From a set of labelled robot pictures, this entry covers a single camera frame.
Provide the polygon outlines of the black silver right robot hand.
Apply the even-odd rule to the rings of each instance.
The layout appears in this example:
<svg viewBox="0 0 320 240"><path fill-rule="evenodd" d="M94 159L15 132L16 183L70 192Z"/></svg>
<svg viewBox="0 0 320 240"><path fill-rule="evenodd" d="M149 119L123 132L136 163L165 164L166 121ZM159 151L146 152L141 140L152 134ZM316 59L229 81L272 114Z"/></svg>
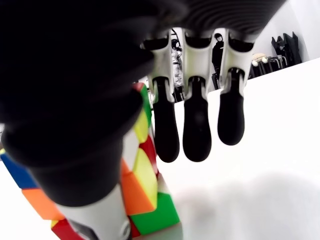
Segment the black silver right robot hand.
<svg viewBox="0 0 320 240"><path fill-rule="evenodd" d="M212 34L226 30L219 139L244 134L244 88L255 41L282 0L3 0L1 142L84 240L130 240L126 203L151 224L158 181L128 138L143 113L134 89L154 94L154 143L173 162L211 150Z"/></svg>

